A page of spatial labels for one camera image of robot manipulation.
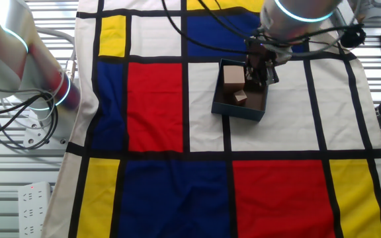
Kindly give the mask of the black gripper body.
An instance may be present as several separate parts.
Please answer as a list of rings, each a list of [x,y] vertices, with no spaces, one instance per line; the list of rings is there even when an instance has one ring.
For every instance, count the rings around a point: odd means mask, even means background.
[[[255,42],[255,37],[250,37],[245,40],[247,56],[245,60],[246,63],[252,65],[263,64],[263,70],[272,69],[275,70],[276,67],[284,65],[291,59],[290,54],[284,54],[280,52],[275,52],[267,49],[261,43]]]

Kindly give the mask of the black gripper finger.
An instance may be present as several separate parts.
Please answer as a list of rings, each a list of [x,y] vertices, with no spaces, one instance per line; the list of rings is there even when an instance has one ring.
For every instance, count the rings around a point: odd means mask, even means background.
[[[245,76],[247,79],[262,79],[263,78],[263,64],[252,65],[246,63]]]
[[[254,71],[251,77],[252,81],[260,87],[274,83],[274,74],[270,71]]]

